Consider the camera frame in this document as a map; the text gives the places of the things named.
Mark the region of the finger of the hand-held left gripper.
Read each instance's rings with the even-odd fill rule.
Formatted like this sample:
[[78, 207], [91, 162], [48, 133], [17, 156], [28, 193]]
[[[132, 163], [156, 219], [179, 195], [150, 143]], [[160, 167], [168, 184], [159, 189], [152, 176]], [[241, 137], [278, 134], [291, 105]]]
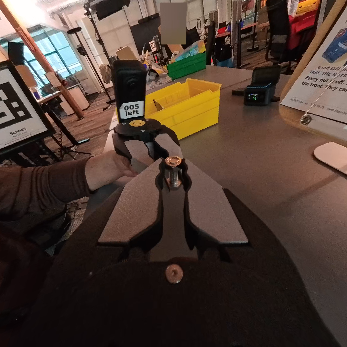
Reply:
[[178, 145], [167, 133], [159, 134], [154, 139], [154, 144], [157, 146], [157, 153], [163, 159], [167, 157], [183, 158], [183, 154]]
[[141, 163], [150, 166], [154, 159], [150, 156], [148, 147], [143, 141], [126, 141], [126, 147], [132, 156], [132, 163]]

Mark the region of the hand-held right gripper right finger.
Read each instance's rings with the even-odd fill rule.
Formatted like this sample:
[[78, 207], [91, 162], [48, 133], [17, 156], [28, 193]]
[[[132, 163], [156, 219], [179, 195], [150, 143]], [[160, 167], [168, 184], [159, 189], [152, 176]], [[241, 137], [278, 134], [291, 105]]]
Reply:
[[190, 249], [246, 245], [249, 240], [222, 186], [185, 159], [185, 237]]

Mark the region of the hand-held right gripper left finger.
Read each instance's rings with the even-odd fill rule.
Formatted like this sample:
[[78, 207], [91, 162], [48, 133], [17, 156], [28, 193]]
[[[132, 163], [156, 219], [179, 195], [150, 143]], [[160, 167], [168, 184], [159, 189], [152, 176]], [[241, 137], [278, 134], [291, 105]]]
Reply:
[[99, 246], [149, 252], [158, 244], [163, 234], [162, 161], [156, 160], [124, 186], [98, 239]]

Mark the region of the silver hex bolt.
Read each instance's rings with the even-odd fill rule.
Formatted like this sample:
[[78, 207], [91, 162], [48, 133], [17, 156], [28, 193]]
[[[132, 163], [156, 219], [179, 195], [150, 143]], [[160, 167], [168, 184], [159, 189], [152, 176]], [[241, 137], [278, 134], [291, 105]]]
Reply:
[[167, 180], [175, 183], [179, 180], [181, 158], [178, 156], [169, 156], [165, 159], [165, 169], [168, 175]]

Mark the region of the yellow plastic bin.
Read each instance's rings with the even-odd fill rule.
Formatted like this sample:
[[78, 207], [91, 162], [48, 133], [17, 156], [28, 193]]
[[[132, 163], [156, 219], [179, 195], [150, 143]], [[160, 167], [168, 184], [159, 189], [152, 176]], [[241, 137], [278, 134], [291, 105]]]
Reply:
[[145, 117], [184, 139], [218, 124], [221, 87], [220, 83], [187, 78], [146, 95]]

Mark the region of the person's left forearm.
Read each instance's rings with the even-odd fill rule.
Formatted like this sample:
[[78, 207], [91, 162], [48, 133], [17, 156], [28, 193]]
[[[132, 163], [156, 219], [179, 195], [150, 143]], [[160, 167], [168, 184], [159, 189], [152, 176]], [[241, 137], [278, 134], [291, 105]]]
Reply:
[[43, 214], [54, 207], [90, 195], [85, 166], [89, 158], [47, 167], [16, 166], [0, 171], [0, 220], [10, 222], [28, 214]]

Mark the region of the person's left hand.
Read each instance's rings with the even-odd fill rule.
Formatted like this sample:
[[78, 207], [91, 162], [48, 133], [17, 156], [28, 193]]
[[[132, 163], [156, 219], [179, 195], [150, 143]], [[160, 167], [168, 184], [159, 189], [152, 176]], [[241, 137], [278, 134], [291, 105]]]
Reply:
[[111, 184], [121, 177], [136, 177], [131, 162], [113, 151], [91, 157], [85, 164], [85, 178], [90, 191]]

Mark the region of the white cabinet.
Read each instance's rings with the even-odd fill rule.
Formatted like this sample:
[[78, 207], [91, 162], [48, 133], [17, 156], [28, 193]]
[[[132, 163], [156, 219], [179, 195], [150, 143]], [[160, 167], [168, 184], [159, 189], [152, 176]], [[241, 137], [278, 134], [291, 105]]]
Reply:
[[86, 110], [87, 108], [89, 108], [90, 103], [89, 101], [86, 99], [84, 93], [82, 92], [82, 90], [78, 87], [75, 86], [71, 89], [68, 89], [69, 93], [71, 94], [72, 98], [75, 100], [75, 102], [77, 103], [77, 105], [82, 109], [82, 110]]

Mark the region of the green plastic bin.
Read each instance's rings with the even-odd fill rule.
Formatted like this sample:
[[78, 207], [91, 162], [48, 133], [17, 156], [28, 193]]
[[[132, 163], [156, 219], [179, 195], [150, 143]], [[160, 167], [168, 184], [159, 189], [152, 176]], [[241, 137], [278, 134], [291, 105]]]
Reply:
[[168, 76], [179, 79], [206, 69], [206, 52], [199, 53], [167, 65]]

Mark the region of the black light stand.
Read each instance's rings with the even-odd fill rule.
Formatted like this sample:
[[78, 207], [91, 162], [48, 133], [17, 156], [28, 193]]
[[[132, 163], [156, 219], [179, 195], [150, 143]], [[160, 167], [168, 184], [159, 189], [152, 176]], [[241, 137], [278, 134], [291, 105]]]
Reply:
[[109, 54], [108, 54], [106, 47], [104, 45], [104, 42], [102, 40], [102, 37], [101, 37], [99, 30], [97, 28], [97, 24], [96, 24], [96, 21], [93, 17], [92, 8], [90, 6], [89, 1], [83, 1], [83, 8], [85, 10], [85, 15], [91, 21], [92, 26], [94, 28], [96, 41], [98, 42], [99, 45], [101, 45], [103, 53], [104, 53], [104, 55], [108, 61], [108, 63], [102, 63], [99, 66], [100, 74], [102, 76], [104, 83], [110, 83], [111, 82], [111, 66], [110, 66], [110, 64], [112, 63], [112, 61], [109, 57]]

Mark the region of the colourful packets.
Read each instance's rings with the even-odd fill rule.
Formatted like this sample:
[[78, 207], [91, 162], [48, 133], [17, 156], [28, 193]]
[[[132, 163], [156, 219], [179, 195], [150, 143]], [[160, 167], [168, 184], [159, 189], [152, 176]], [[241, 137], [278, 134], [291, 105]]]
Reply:
[[192, 45], [187, 47], [182, 53], [176, 55], [171, 59], [171, 62], [178, 62], [180, 60], [193, 57], [197, 54], [204, 53], [206, 51], [205, 43], [203, 40], [194, 42]]

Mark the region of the black sign easel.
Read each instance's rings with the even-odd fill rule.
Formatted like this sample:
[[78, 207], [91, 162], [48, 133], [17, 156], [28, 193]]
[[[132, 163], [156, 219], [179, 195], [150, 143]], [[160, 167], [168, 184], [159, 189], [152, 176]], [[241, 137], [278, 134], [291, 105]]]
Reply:
[[22, 167], [46, 167], [53, 163], [63, 161], [65, 156], [69, 156], [72, 158], [72, 160], [75, 160], [78, 154], [91, 156], [91, 153], [78, 151], [78, 146], [72, 146], [70, 141], [68, 141], [59, 128], [57, 135], [52, 135], [51, 137], [58, 145], [58, 153], [52, 151], [46, 145], [44, 139], [40, 139], [26, 144], [18, 149], [12, 150], [6, 154], [1, 154], [1, 165], [9, 166], [10, 164], [5, 163], [7, 161], [13, 162]]

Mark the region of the black floor lamp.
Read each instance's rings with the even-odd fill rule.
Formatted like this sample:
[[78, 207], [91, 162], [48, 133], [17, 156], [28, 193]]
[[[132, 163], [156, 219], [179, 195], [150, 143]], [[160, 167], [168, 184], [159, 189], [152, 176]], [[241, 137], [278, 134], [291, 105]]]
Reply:
[[89, 64], [89, 67], [92, 69], [94, 76], [95, 76], [96, 79], [98, 80], [98, 83], [99, 83], [99, 85], [100, 85], [100, 87], [101, 87], [101, 90], [106, 94], [106, 96], [107, 96], [108, 99], [109, 99], [109, 100], [106, 102], [107, 105], [111, 105], [111, 104], [113, 104], [113, 103], [115, 102], [115, 100], [112, 99], [111, 96], [110, 96], [110, 94], [108, 93], [108, 90], [107, 90], [107, 88], [105, 87], [104, 82], [102, 81], [102, 79], [101, 79], [99, 73], [97, 72], [95, 66], [93, 65], [93, 62], [92, 62], [90, 56], [88, 55], [88, 52], [86, 51], [86, 49], [85, 49], [85, 47], [84, 47], [84, 45], [83, 45], [83, 43], [82, 43], [82, 41], [81, 41], [81, 39], [80, 39], [80, 37], [79, 37], [79, 35], [78, 35], [78, 33], [81, 32], [81, 30], [82, 30], [81, 27], [72, 28], [72, 29], [69, 29], [69, 30], [67, 31], [67, 34], [68, 34], [68, 35], [72, 35], [72, 36], [74, 35], [74, 36], [76, 37], [76, 39], [77, 39], [77, 41], [78, 41], [78, 43], [79, 43], [79, 45], [77, 45], [77, 51], [79, 52], [79, 54], [80, 54], [81, 56], [83, 56], [83, 57], [85, 57], [85, 58], [87, 59], [88, 64]]

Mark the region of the black softbox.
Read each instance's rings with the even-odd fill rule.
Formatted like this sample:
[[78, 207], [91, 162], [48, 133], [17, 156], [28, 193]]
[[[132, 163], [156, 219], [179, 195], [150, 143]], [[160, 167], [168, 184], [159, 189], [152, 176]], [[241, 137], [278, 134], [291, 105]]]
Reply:
[[122, 11], [124, 7], [130, 5], [130, 0], [103, 0], [95, 3], [94, 9], [98, 20], [103, 20], [110, 15]]

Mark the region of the large window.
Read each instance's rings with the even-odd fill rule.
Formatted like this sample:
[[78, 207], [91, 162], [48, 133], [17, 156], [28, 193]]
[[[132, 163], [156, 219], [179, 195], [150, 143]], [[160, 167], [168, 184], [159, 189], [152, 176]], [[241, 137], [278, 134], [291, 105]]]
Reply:
[[[65, 81], [67, 89], [79, 86], [75, 74], [83, 68], [65, 33], [43, 25], [30, 27], [28, 32], [54, 71]], [[23, 46], [23, 54], [24, 64], [32, 73], [41, 95], [47, 96], [58, 91], [51, 85], [43, 67], [26, 45]]]

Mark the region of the desk with black legs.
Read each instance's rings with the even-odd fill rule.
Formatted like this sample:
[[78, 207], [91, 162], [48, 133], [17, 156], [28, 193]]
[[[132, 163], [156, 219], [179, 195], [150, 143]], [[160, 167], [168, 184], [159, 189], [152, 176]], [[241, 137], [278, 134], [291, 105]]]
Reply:
[[89, 138], [86, 138], [80, 141], [76, 140], [75, 137], [69, 132], [69, 130], [62, 123], [61, 119], [54, 112], [54, 107], [62, 103], [60, 95], [61, 95], [61, 91], [55, 92], [45, 98], [38, 100], [38, 104], [41, 106], [44, 113], [47, 113], [50, 116], [50, 118], [59, 128], [59, 130], [65, 135], [68, 141], [70, 141], [72, 146], [78, 146], [78, 145], [82, 145], [89, 142], [90, 141]]

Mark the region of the black device with display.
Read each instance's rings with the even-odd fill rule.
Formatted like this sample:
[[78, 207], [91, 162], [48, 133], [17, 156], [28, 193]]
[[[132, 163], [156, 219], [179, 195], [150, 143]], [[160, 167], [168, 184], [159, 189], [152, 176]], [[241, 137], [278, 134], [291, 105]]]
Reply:
[[244, 91], [244, 105], [267, 106], [272, 102], [279, 102], [280, 98], [275, 96], [275, 89], [280, 74], [280, 65], [255, 68], [251, 83]]

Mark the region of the framed code sign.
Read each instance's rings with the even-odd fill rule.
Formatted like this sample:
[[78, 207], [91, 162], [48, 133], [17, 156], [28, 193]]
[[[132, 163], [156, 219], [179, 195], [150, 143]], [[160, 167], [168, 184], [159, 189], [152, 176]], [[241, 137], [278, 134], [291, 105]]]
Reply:
[[55, 130], [9, 60], [0, 63], [0, 155], [51, 137]]

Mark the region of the white monitor stand base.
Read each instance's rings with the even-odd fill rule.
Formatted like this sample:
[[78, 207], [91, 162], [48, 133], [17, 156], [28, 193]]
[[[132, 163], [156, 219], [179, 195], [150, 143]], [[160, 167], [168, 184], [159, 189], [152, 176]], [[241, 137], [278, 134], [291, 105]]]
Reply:
[[347, 148], [335, 142], [328, 142], [314, 149], [313, 155], [320, 162], [347, 175]]

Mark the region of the person's torso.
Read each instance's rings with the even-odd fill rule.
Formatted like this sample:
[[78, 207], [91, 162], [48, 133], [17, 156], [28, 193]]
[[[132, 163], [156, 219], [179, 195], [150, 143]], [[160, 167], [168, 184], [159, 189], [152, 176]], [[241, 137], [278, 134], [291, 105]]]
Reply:
[[1, 329], [17, 324], [30, 311], [53, 262], [46, 251], [59, 243], [71, 221], [63, 213], [23, 235], [1, 227]]

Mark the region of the red storage bins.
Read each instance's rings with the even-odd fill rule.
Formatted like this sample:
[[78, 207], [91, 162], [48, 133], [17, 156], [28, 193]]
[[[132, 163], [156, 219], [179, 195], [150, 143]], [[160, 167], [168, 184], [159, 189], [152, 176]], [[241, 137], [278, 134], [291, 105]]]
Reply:
[[293, 0], [288, 3], [288, 50], [297, 48], [304, 31], [315, 25], [320, 3], [320, 0]]

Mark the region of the black wall screen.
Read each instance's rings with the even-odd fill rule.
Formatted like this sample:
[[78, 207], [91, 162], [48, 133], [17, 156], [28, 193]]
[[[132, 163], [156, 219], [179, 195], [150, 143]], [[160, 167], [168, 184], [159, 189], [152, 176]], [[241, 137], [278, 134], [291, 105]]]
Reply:
[[153, 40], [154, 36], [158, 36], [159, 43], [161, 43], [161, 34], [159, 32], [159, 27], [161, 24], [160, 15], [158, 16], [148, 16], [138, 21], [138, 24], [130, 27], [135, 46], [139, 55], [142, 54], [142, 49], [144, 52], [147, 50], [151, 52], [149, 42]]

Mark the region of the wooden post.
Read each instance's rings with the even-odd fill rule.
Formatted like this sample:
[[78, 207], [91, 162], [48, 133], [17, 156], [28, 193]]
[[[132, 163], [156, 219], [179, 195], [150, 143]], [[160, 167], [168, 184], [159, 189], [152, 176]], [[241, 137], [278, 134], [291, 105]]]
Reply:
[[[6, 19], [9, 21], [11, 26], [14, 28], [15, 32], [19, 35], [31, 53], [34, 55], [38, 63], [44, 69], [44, 71], [48, 74], [49, 77], [57, 77], [53, 67], [50, 65], [44, 54], [41, 52], [34, 39], [30, 36], [28, 30], [20, 21], [18, 16], [13, 12], [11, 7], [9, 7], [9, 1], [0, 1], [0, 9]], [[61, 92], [63, 97], [66, 99], [67, 103], [73, 109], [76, 114], [78, 120], [84, 119], [84, 112], [76, 103], [76, 101], [72, 98], [70, 92], [66, 89], [64, 85], [59, 83], [57, 89]]]

